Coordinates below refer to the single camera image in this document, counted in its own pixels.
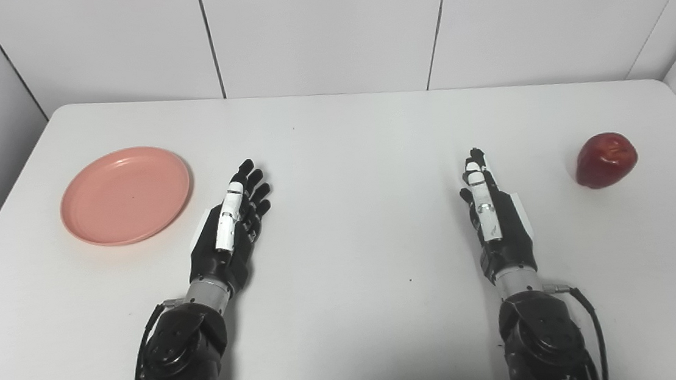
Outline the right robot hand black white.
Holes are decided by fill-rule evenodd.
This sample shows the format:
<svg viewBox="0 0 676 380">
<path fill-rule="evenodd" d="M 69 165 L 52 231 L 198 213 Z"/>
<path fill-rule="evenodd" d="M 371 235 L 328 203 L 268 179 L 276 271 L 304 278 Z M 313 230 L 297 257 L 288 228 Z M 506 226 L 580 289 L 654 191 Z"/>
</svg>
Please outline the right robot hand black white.
<svg viewBox="0 0 676 380">
<path fill-rule="evenodd" d="M 483 150 L 471 148 L 464 163 L 459 192 L 482 247 L 479 261 L 486 279 L 494 284 L 507 268 L 538 270 L 533 240 L 513 197 L 498 187 Z"/>
</svg>

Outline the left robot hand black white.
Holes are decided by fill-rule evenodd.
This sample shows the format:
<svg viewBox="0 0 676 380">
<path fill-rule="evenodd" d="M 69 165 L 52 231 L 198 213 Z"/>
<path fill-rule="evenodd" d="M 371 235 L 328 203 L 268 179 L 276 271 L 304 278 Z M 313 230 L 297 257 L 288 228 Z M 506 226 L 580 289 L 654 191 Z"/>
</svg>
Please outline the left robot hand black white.
<svg viewBox="0 0 676 380">
<path fill-rule="evenodd" d="M 191 251 L 190 281 L 211 279 L 232 293 L 249 279 L 249 261 L 271 208 L 264 172 L 246 159 L 232 176 L 221 203 L 209 210 Z"/>
</svg>

